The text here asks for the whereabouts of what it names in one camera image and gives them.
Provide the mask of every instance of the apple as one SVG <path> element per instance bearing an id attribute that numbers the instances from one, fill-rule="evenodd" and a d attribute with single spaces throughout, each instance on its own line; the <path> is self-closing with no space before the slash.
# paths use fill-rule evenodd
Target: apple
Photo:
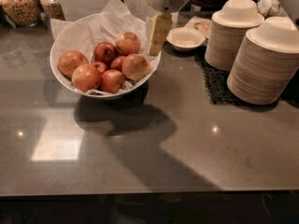
<path id="1" fill-rule="evenodd" d="M 126 56 L 118 56 L 117 58 L 115 58 L 110 65 L 110 69 L 121 71 L 121 66 L 125 58 Z"/>
<path id="2" fill-rule="evenodd" d="M 111 64 L 117 55 L 116 48 L 110 42 L 101 42 L 93 50 L 93 57 L 96 62 Z"/>
<path id="3" fill-rule="evenodd" d="M 105 92 L 115 94 L 125 88 L 125 76 L 118 70 L 110 69 L 104 72 L 101 82 L 101 90 Z"/>
<path id="4" fill-rule="evenodd" d="M 131 54 L 124 59 L 121 70 L 128 79 L 138 81 L 150 73 L 150 62 L 142 54 Z"/>
<path id="5" fill-rule="evenodd" d="M 97 90 L 101 85 L 101 74 L 94 65 L 84 63 L 75 69 L 72 84 L 83 92 Z"/>
<path id="6" fill-rule="evenodd" d="M 62 74 L 71 78 L 75 69 L 84 63 L 89 63 L 89 61 L 82 52 L 68 50 L 59 57 L 57 67 Z"/>
<path id="7" fill-rule="evenodd" d="M 137 54 L 140 47 L 140 40 L 135 33 L 125 32 L 116 37 L 115 48 L 121 55 Z"/>
<path id="8" fill-rule="evenodd" d="M 106 63 L 102 63 L 102 62 L 94 62 L 91 63 L 91 65 L 95 66 L 101 75 L 103 75 L 103 73 L 109 69 L 109 66 Z"/>

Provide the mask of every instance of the countertop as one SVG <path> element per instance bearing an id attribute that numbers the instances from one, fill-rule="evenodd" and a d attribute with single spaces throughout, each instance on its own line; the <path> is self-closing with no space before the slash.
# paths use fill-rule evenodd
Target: countertop
<path id="1" fill-rule="evenodd" d="M 53 37 L 0 28 L 0 195 L 299 188 L 299 109 L 213 105 L 194 53 L 165 44 L 141 89 L 102 102 L 64 88 Z"/>

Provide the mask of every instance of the black mat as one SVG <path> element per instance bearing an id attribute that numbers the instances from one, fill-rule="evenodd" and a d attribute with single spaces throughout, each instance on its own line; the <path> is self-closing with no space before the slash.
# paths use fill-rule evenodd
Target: black mat
<path id="1" fill-rule="evenodd" d="M 210 102 L 214 105 L 252 105 L 240 100 L 233 95 L 226 85 L 229 72 L 214 68 L 206 62 L 206 47 L 197 50 L 196 60 L 200 61 L 201 68 L 205 77 L 205 84 L 210 97 Z M 291 80 L 285 91 L 280 95 L 280 100 L 299 101 L 299 72 Z"/>

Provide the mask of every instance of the gray counter surface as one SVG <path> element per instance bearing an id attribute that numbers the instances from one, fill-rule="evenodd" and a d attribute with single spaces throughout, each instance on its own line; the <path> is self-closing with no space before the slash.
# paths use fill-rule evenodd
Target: gray counter surface
<path id="1" fill-rule="evenodd" d="M 194 54 L 166 44 L 149 83 L 101 102 L 56 80 L 43 24 L 0 39 L 1 196 L 299 188 L 298 107 L 212 105 Z"/>

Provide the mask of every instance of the white bowl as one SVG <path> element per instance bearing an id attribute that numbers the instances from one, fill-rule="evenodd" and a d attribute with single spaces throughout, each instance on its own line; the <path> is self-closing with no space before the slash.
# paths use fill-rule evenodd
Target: white bowl
<path id="1" fill-rule="evenodd" d="M 56 38 L 55 42 L 53 43 L 53 46 L 50 51 L 50 67 L 55 75 L 55 77 L 59 80 L 59 82 L 64 85 L 67 89 L 71 90 L 74 93 L 88 96 L 91 98 L 96 99 L 103 99 L 103 100 L 114 100 L 119 99 L 123 95 L 130 93 L 134 90 L 136 90 L 138 87 L 143 85 L 154 73 L 154 71 L 158 68 L 158 64 L 161 58 L 161 53 L 157 57 L 155 57 L 154 60 L 150 61 L 151 64 L 151 72 L 142 80 L 139 80 L 134 86 L 129 87 L 125 90 L 119 91 L 117 94 L 111 94 L 111 93 L 90 93 L 90 92 L 83 92 L 75 89 L 71 83 L 71 80 L 66 78 L 57 68 L 57 62 L 59 57 L 64 51 L 75 49 L 81 51 L 83 54 L 86 55 L 86 57 L 89 59 L 90 63 L 93 61 L 93 49 L 95 45 L 98 43 L 98 41 L 103 41 L 104 32 L 101 32 L 101 29 L 105 30 L 105 28 L 109 28 L 112 25 L 109 23 L 109 21 L 106 22 L 98 22 L 99 14 L 93 14 L 91 16 L 82 18 L 78 21 L 73 22 L 72 24 L 68 25 Z M 142 36 L 141 33 L 145 33 L 146 30 L 146 24 L 142 20 L 136 19 L 136 22 L 140 23 L 140 29 L 139 31 L 139 38 Z M 117 34 L 110 34 L 109 36 L 105 36 L 105 40 L 112 42 L 115 40 Z"/>
<path id="2" fill-rule="evenodd" d="M 266 49 L 299 53 L 299 32 L 288 17 L 268 18 L 258 28 L 248 30 L 246 36 Z"/>
<path id="3" fill-rule="evenodd" d="M 246 28 L 260 25 L 264 17 L 252 0 L 229 0 L 213 14 L 213 20 L 225 26 Z"/>
<path id="4" fill-rule="evenodd" d="M 206 37 L 196 29 L 179 27 L 170 30 L 167 41 L 178 51 L 190 51 L 201 46 Z"/>

